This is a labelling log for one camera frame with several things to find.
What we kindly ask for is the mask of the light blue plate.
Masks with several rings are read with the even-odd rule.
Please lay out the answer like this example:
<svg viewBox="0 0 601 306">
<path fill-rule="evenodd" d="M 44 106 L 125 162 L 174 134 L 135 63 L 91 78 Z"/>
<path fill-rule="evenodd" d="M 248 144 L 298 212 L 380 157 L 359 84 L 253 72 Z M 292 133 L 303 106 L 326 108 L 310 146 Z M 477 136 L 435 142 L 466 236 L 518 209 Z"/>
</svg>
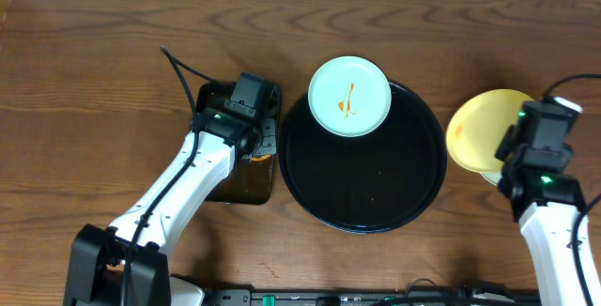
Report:
<svg viewBox="0 0 601 306">
<path fill-rule="evenodd" d="M 488 183 L 497 186 L 501 180 L 501 172 L 482 172 L 481 177 Z"/>
<path fill-rule="evenodd" d="M 333 58 L 317 69 L 308 88 L 316 122 L 341 137 L 364 136 L 378 128 L 392 105 L 384 72 L 358 56 Z"/>
</svg>

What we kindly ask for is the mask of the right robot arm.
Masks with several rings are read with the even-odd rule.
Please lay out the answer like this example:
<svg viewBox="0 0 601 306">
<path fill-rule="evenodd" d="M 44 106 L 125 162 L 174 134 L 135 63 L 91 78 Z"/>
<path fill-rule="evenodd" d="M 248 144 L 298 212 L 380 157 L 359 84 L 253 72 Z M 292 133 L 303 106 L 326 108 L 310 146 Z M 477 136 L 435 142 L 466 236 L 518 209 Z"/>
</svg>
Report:
<svg viewBox="0 0 601 306">
<path fill-rule="evenodd" d="M 534 264 L 543 305 L 598 305 L 600 279 L 588 235 L 590 205 L 576 178 L 525 162 L 527 146 L 503 136 L 499 191 L 510 201 L 515 222 Z"/>
</svg>

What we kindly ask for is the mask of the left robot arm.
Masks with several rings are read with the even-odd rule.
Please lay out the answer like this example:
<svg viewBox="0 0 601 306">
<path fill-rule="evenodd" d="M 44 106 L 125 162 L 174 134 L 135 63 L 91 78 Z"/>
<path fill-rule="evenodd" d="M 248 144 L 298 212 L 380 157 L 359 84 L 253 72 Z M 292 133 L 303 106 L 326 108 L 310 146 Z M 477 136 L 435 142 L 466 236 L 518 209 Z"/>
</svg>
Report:
<svg viewBox="0 0 601 306">
<path fill-rule="evenodd" d="M 274 155 L 277 115 L 259 121 L 206 109 L 148 191 L 108 227 L 85 225 L 73 240 L 66 305 L 200 305 L 204 289 L 168 261 L 198 208 L 237 164 Z"/>
</svg>

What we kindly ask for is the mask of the yellow plate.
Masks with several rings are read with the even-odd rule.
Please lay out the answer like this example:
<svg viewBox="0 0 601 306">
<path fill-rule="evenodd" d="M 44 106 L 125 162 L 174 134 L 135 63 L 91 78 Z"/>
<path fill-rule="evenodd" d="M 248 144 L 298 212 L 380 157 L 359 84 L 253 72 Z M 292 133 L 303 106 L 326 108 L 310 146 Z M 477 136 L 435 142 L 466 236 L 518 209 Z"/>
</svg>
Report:
<svg viewBox="0 0 601 306">
<path fill-rule="evenodd" d="M 490 90 L 469 99 L 453 115 L 446 131 L 451 158 L 476 173 L 498 173 L 502 162 L 495 157 L 501 140 L 518 121 L 519 111 L 532 97 L 513 89 Z"/>
</svg>

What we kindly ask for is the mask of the orange green scrub sponge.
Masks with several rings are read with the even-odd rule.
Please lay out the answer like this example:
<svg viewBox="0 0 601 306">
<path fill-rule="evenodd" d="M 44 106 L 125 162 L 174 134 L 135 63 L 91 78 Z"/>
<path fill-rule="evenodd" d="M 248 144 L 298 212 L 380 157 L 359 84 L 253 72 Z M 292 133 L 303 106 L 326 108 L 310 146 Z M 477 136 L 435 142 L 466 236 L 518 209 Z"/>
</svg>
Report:
<svg viewBox="0 0 601 306">
<path fill-rule="evenodd" d="M 271 156 L 272 155 L 263 155 L 263 156 L 260 156 L 260 157 L 252 157 L 251 161 L 253 161 L 253 162 L 261 162 L 261 161 L 265 161 L 265 160 L 269 159 Z"/>
</svg>

